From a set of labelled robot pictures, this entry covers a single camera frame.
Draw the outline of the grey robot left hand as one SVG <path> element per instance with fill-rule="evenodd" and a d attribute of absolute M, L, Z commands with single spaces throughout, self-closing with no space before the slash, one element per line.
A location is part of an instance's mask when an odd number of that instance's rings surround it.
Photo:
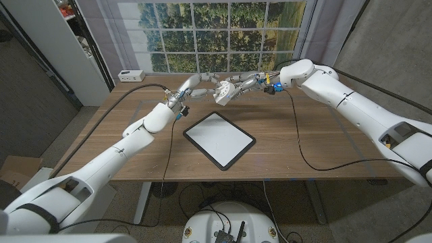
<path fill-rule="evenodd" d="M 211 82 L 215 85 L 214 88 L 206 89 L 196 87 L 202 82 Z M 194 74 L 189 77 L 178 89 L 167 97 L 165 104 L 171 109 L 177 109 L 182 102 L 187 98 L 199 99 L 207 95 L 213 95 L 217 93 L 217 89 L 222 87 L 219 81 L 219 75 L 215 73 L 200 73 Z"/>

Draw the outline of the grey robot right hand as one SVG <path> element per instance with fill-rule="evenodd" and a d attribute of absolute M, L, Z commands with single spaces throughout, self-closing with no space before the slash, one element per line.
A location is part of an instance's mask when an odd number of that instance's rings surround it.
<path fill-rule="evenodd" d="M 230 100 L 237 99 L 240 95 L 250 91 L 263 91 L 274 95 L 276 93 L 276 86 L 280 83 L 280 72 L 244 72 L 239 75 L 230 76 L 226 78 L 234 85 L 234 90 L 228 92 Z"/>

